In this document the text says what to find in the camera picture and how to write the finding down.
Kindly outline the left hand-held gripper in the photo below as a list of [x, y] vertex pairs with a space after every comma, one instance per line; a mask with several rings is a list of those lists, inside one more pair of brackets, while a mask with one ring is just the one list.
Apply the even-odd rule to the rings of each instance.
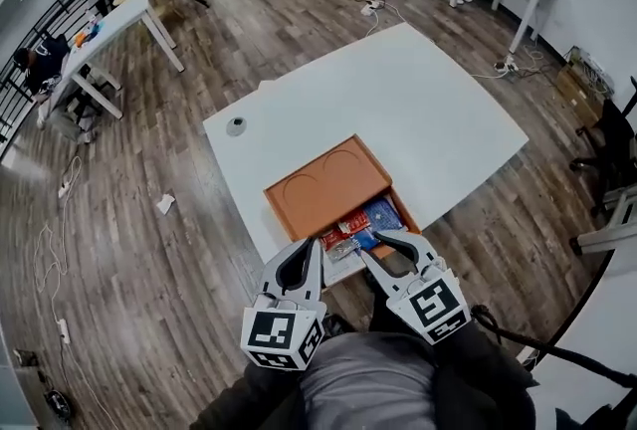
[[[306, 238], [266, 263], [260, 281], [263, 294], [244, 309], [242, 323], [241, 349], [256, 365], [283, 371], [308, 368], [325, 337], [326, 305], [319, 301], [322, 258], [320, 241]], [[274, 298], [295, 290], [301, 303]]]

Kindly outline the grey foil packet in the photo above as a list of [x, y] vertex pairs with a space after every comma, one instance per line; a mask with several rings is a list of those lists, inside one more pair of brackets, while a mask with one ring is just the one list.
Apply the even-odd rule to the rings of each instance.
[[346, 239], [333, 245], [326, 251], [326, 255], [331, 262], [337, 263], [345, 259], [350, 254], [356, 254], [358, 251], [359, 247], [357, 243], [351, 239]]

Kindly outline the blue packet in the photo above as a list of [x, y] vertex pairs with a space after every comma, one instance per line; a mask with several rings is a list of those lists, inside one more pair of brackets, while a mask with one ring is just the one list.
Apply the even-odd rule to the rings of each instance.
[[375, 232], [405, 230], [402, 219], [386, 197], [379, 197], [368, 202], [362, 207], [362, 211], [368, 224], [352, 236], [358, 249], [369, 251], [375, 248], [379, 244], [374, 236]]

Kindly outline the person's left forearm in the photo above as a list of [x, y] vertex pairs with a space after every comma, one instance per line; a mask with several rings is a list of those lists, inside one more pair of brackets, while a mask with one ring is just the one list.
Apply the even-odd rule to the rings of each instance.
[[189, 430], [308, 430], [301, 374], [250, 363]]

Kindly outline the person's right leg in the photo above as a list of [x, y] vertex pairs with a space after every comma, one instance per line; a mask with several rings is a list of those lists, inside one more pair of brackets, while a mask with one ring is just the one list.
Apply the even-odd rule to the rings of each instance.
[[377, 332], [398, 331], [398, 321], [394, 313], [386, 305], [387, 294], [382, 290], [368, 269], [363, 271], [363, 275], [373, 295], [373, 309], [368, 330]]

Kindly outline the person's leg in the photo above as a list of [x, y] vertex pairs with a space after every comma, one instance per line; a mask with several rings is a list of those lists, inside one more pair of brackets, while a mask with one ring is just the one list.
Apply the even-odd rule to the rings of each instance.
[[329, 336], [338, 336], [344, 333], [356, 332], [355, 327], [344, 317], [338, 314], [330, 314], [323, 320], [325, 332]]
[[373, 295], [373, 309], [368, 330], [377, 332], [398, 331], [398, 321], [394, 313], [386, 305], [387, 294], [382, 290], [368, 269], [363, 271], [363, 275]]

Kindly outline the person's left leg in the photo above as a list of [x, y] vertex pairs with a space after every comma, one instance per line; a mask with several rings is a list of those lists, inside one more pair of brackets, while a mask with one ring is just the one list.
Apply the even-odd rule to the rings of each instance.
[[344, 333], [356, 332], [355, 327], [344, 317], [338, 314], [330, 314], [323, 320], [325, 332], [329, 336], [338, 336]]

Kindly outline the orange storage box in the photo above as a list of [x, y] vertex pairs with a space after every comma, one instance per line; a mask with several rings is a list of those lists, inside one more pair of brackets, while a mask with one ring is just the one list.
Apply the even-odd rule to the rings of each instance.
[[392, 178], [353, 135], [264, 190], [292, 241], [325, 229], [392, 185]]

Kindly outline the person's grey shirt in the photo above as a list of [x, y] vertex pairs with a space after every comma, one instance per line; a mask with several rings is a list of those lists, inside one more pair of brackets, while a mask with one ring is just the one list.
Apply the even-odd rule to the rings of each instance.
[[331, 338], [302, 375], [308, 430], [436, 430], [434, 374], [422, 343], [411, 336]]

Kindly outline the large white table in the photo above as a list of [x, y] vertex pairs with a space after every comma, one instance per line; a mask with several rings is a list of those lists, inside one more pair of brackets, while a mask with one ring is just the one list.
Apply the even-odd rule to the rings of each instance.
[[[316, 59], [273, 89], [205, 120], [222, 175], [260, 258], [290, 239], [264, 190], [358, 135], [392, 178], [419, 229], [429, 227], [527, 143], [500, 104], [442, 49], [399, 24]], [[226, 133], [241, 116], [247, 129]]]

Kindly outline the white equipment stand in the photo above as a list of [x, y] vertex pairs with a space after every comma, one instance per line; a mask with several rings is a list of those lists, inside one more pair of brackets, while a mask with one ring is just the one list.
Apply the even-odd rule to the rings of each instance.
[[602, 209], [611, 212], [603, 228], [569, 240], [576, 256], [615, 250], [622, 242], [637, 237], [637, 183], [606, 192]]

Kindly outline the black office chair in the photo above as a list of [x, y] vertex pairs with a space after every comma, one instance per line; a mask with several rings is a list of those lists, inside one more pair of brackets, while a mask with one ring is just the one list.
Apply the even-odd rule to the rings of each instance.
[[64, 100], [64, 110], [71, 114], [76, 125], [82, 125], [85, 119], [95, 119], [102, 115], [100, 105], [83, 89], [74, 89]]
[[598, 172], [590, 209], [593, 218], [602, 210], [607, 191], [637, 183], [637, 133], [627, 118], [637, 106], [637, 79], [631, 77], [630, 81], [634, 93], [623, 110], [619, 110], [611, 99], [603, 103], [601, 118], [593, 126], [602, 133], [602, 144], [586, 126], [575, 131], [578, 136], [585, 135], [595, 153], [593, 157], [576, 157], [569, 163], [569, 169], [573, 172], [584, 167], [593, 167]]

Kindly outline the cardboard box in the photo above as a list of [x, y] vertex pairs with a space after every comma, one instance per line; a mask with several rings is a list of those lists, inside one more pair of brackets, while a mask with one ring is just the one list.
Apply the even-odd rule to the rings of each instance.
[[604, 102], [614, 95], [614, 83], [590, 54], [577, 46], [568, 51], [565, 59], [556, 87], [582, 124], [593, 127], [602, 117]]

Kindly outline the black round floor device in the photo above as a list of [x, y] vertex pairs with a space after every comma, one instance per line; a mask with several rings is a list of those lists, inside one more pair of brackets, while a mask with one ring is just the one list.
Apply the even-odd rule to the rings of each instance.
[[74, 418], [75, 410], [70, 400], [60, 391], [51, 389], [44, 394], [47, 405], [54, 414], [65, 424], [70, 424]]

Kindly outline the orange plastic item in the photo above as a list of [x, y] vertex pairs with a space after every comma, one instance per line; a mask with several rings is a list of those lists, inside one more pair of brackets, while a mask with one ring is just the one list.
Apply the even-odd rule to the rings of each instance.
[[89, 21], [87, 26], [81, 30], [74, 38], [74, 44], [76, 48], [81, 48], [84, 44], [94, 39], [102, 28], [102, 21], [97, 18], [93, 18]]

